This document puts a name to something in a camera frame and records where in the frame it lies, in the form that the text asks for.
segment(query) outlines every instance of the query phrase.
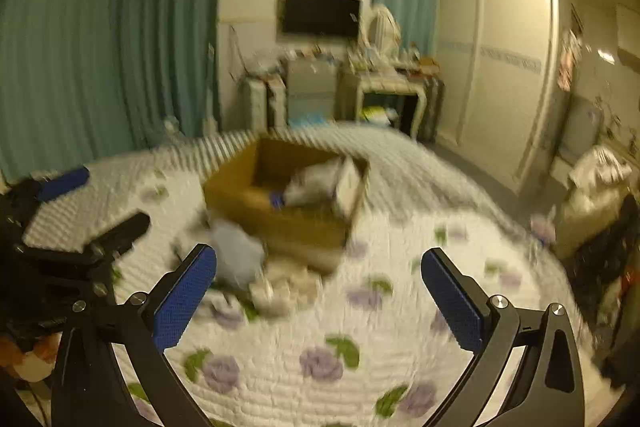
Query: wall-mounted tv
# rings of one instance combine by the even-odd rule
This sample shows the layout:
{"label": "wall-mounted tv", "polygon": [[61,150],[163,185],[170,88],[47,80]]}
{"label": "wall-mounted tv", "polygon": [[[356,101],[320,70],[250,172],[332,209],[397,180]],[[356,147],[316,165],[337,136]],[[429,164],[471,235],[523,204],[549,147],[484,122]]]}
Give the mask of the wall-mounted tv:
{"label": "wall-mounted tv", "polygon": [[282,32],[356,39],[360,0],[285,0]]}

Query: clutter on table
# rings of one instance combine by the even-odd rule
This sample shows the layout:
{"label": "clutter on table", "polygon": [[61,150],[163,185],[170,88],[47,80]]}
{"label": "clutter on table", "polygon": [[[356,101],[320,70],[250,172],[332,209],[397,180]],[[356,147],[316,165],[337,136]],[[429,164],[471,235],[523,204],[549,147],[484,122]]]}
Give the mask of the clutter on table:
{"label": "clutter on table", "polygon": [[372,125],[389,127],[398,121],[398,112],[393,107],[370,105],[361,110],[360,118]]}

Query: blue gripper pad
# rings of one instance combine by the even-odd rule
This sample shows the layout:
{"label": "blue gripper pad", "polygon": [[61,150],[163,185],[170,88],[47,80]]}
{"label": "blue gripper pad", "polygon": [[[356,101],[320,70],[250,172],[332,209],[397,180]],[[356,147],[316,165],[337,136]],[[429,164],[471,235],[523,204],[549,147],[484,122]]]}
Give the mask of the blue gripper pad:
{"label": "blue gripper pad", "polygon": [[478,354],[485,338],[484,318],[471,297],[463,289],[462,275],[439,248],[432,248],[422,256],[422,281],[444,316],[458,344],[466,351]]}
{"label": "blue gripper pad", "polygon": [[89,179],[89,169],[81,167],[73,171],[65,172],[62,176],[53,178],[47,182],[40,182],[40,191],[38,193],[38,201],[46,203],[52,201],[64,194],[82,187]]}
{"label": "blue gripper pad", "polygon": [[158,351],[178,344],[215,274],[216,252],[205,247],[154,314],[153,340]]}

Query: blue object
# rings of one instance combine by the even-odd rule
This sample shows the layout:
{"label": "blue object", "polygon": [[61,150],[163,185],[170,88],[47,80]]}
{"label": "blue object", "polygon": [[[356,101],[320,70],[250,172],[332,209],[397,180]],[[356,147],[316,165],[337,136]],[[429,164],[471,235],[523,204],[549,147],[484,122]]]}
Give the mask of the blue object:
{"label": "blue object", "polygon": [[64,194],[82,187],[89,180],[89,169],[81,167],[74,171],[65,172],[62,176],[47,182],[41,182],[41,190],[38,193],[38,201],[45,203],[52,201]]}
{"label": "blue object", "polygon": [[484,319],[434,250],[422,256],[422,281],[462,349],[478,354],[484,345]]}
{"label": "blue object", "polygon": [[282,192],[272,192],[269,194],[269,200],[273,208],[282,208],[284,206],[284,200],[282,199]]}
{"label": "blue object", "polygon": [[308,127],[311,125],[324,125],[327,124],[326,118],[322,114],[308,114],[302,118],[294,118],[289,120],[289,127]]}
{"label": "blue object", "polygon": [[204,247],[154,315],[153,340],[158,351],[178,344],[215,275],[216,252]]}

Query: purple flower pattern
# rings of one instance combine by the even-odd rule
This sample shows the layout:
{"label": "purple flower pattern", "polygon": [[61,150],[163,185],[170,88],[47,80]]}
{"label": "purple flower pattern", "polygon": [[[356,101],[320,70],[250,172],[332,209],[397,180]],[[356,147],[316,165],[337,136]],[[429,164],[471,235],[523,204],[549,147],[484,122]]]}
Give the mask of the purple flower pattern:
{"label": "purple flower pattern", "polygon": [[351,304],[359,308],[377,310],[382,306],[382,292],[372,288],[357,288],[347,293]]}
{"label": "purple flower pattern", "polygon": [[324,382],[340,380],[344,372],[342,362],[324,347],[304,351],[300,355],[300,365],[303,376]]}
{"label": "purple flower pattern", "polygon": [[420,418],[436,404],[436,386],[432,381],[412,385],[398,402],[397,410],[411,418]]}
{"label": "purple flower pattern", "polygon": [[138,409],[138,413],[140,413],[140,416],[150,422],[158,423],[158,417],[156,416],[156,411],[153,407],[137,396],[132,396],[132,399],[133,404],[136,406],[136,409]]}
{"label": "purple flower pattern", "polygon": [[346,254],[353,259],[362,259],[369,251],[369,245],[364,241],[354,239],[350,241],[346,248]]}
{"label": "purple flower pattern", "polygon": [[225,330],[237,330],[244,323],[244,314],[239,311],[219,312],[213,309],[213,319]]}
{"label": "purple flower pattern", "polygon": [[446,331],[449,331],[449,325],[440,310],[436,311],[436,314],[431,321],[431,331],[434,333],[445,333]]}
{"label": "purple flower pattern", "polygon": [[202,374],[207,385],[222,394],[237,387],[240,380],[240,368],[231,355],[209,353],[202,363]]}
{"label": "purple flower pattern", "polygon": [[505,270],[500,273],[500,283],[511,290],[520,288],[522,275],[514,270]]}
{"label": "purple flower pattern", "polygon": [[389,216],[389,222],[396,227],[404,227],[409,222],[409,216],[406,214],[392,214]]}
{"label": "purple flower pattern", "polygon": [[466,229],[464,227],[449,227],[447,229],[447,234],[450,239],[454,241],[466,241]]}

